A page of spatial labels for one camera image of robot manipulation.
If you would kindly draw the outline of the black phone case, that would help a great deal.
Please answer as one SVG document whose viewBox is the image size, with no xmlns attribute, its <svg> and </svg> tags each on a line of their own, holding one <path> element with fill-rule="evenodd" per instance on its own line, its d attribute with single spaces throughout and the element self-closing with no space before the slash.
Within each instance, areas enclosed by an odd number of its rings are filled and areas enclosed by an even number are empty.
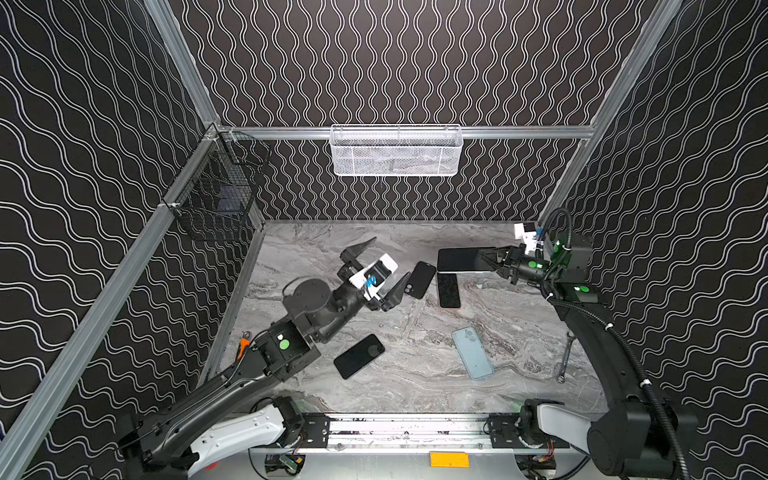
<svg viewBox="0 0 768 480">
<path fill-rule="evenodd" d="M 425 261 L 417 262 L 409 275 L 405 294 L 414 299 L 421 300 L 425 296 L 436 273 L 437 270 L 434 265 Z"/>
</svg>

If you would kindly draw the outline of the black phone purple edge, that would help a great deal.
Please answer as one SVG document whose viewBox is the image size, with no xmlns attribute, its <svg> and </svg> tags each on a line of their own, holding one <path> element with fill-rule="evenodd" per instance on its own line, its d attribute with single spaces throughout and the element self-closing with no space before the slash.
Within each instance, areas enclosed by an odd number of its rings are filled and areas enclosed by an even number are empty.
<svg viewBox="0 0 768 480">
<path fill-rule="evenodd" d="M 437 289 L 441 308 L 459 309 L 461 307 L 458 277 L 455 273 L 438 273 Z"/>
</svg>

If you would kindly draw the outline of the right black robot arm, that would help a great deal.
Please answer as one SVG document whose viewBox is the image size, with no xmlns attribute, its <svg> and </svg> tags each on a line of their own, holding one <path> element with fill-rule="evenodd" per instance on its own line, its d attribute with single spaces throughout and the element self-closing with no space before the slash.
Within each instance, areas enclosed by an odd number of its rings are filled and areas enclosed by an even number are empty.
<svg viewBox="0 0 768 480">
<path fill-rule="evenodd" d="M 516 430 L 526 445 L 559 439 L 585 453 L 604 475 L 688 479 L 689 440 L 697 418 L 654 385 L 588 281 L 592 244 L 581 235 L 543 240 L 552 249 L 529 254 L 523 244 L 485 247 L 479 257 L 500 277 L 536 287 L 584 349 L 603 388 L 607 410 L 590 420 L 563 403 L 529 399 Z"/>
</svg>

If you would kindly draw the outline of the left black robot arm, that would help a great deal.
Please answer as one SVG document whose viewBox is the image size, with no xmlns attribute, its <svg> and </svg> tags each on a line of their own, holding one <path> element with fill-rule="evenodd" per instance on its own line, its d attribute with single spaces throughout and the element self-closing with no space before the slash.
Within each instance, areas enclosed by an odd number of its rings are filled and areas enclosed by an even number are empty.
<svg viewBox="0 0 768 480">
<path fill-rule="evenodd" d="M 371 240 L 345 248 L 337 288 L 318 277 L 291 282 L 282 298 L 285 315 L 257 333 L 234 362 L 185 398 L 145 417 L 129 415 L 118 426 L 118 450 L 127 479 L 189 479 L 250 447 L 291 448 L 300 442 L 303 415 L 288 396 L 268 393 L 320 356 L 362 309 L 389 311 L 400 304 L 409 283 L 382 255 L 369 265 L 358 257 Z"/>
</svg>

